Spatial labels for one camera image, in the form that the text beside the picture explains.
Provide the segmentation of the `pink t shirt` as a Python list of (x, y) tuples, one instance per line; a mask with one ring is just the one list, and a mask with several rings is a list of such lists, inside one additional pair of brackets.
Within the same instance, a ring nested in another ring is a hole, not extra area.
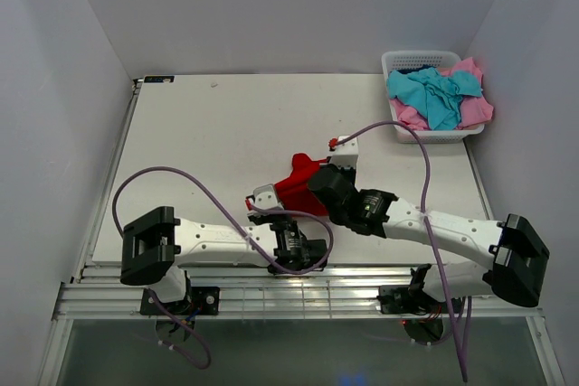
[(391, 71), (386, 89), (399, 122), (417, 131), (473, 129), (490, 122), (483, 71), (472, 58), (450, 68), (423, 65)]

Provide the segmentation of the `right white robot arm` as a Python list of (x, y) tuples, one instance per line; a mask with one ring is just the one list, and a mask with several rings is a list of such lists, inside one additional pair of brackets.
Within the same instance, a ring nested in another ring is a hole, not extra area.
[(463, 257), (463, 262), (444, 268), (435, 264), (417, 268), (400, 300), (442, 303), (447, 296), (494, 295), (515, 306), (531, 308), (539, 303), (550, 252), (523, 216), (481, 221), (422, 212), (393, 193), (357, 190), (333, 165), (318, 170), (308, 189), (338, 226), (359, 235), (437, 246)]

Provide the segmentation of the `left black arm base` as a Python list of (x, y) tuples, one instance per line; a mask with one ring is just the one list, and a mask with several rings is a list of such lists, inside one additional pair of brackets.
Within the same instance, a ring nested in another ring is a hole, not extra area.
[[(172, 315), (189, 316), (218, 315), (219, 287), (188, 287), (181, 301), (163, 303), (162, 306)], [(154, 303), (147, 289), (143, 290), (139, 313), (141, 315), (162, 315), (162, 310)]]

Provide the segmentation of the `red t shirt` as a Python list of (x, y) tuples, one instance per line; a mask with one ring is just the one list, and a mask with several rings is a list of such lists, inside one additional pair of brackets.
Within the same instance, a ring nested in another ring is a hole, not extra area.
[(294, 154), (288, 177), (274, 184), (276, 194), (286, 210), (328, 216), (325, 206), (308, 189), (309, 179), (327, 162), (312, 160), (305, 153)]

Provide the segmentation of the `blue white label sticker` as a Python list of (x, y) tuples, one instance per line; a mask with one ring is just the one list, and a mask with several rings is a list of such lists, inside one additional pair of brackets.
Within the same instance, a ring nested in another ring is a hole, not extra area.
[(144, 83), (173, 83), (175, 76), (146, 76)]

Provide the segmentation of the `aluminium frame rails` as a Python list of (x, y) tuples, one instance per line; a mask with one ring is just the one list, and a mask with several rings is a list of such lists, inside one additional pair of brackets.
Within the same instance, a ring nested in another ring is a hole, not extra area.
[[(284, 176), (290, 156), (320, 154), (332, 136), (363, 130), (360, 183), (417, 202), (426, 168), (432, 170), (429, 207), (476, 219), (497, 218), (474, 154), (462, 142), (398, 142), (379, 74), (175, 75), (173, 83), (136, 81), (97, 215), (76, 279), (62, 286), (55, 318), (138, 319), (140, 291), (119, 283), (120, 238), (111, 207), (123, 218), (173, 204), (199, 221), (223, 216), (203, 193), (173, 174), (136, 180), (119, 199), (115, 189), (138, 169), (155, 164), (181, 168), (203, 181), (237, 219), (255, 186)], [(430, 157), (430, 163), (423, 161)], [(418, 262), (432, 259), (410, 242), (370, 240), (336, 233), (330, 266), (317, 275), (271, 278), (241, 266), (201, 268), (194, 277), (223, 289), (222, 319), (375, 318), (371, 293), (400, 284)]]

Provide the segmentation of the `turquoise t shirt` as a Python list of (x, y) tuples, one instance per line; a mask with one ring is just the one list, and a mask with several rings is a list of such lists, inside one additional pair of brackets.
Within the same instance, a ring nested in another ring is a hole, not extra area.
[(434, 131), (455, 129), (462, 121), (463, 100), (483, 96), (479, 80), (467, 71), (449, 76), (433, 67), (407, 74), (392, 71), (385, 83), (391, 98), (414, 108)]

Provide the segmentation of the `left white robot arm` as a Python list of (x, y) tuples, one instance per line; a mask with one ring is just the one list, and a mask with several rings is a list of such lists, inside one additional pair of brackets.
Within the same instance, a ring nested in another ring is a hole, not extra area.
[(157, 207), (122, 229), (120, 283), (151, 289), (169, 305), (189, 297), (185, 266), (255, 266), (299, 275), (327, 265), (328, 242), (308, 239), (293, 216), (255, 218), (236, 230), (178, 218), (174, 208)]

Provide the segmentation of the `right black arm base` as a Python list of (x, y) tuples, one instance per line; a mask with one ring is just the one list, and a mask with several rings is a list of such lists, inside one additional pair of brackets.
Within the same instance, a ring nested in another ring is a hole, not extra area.
[(448, 307), (443, 296), (442, 301), (439, 301), (424, 292), (425, 279), (431, 271), (433, 271), (432, 264), (422, 264), (410, 270), (412, 278), (408, 285), (379, 287), (376, 299), (380, 302), (381, 313), (409, 315), (447, 314)]

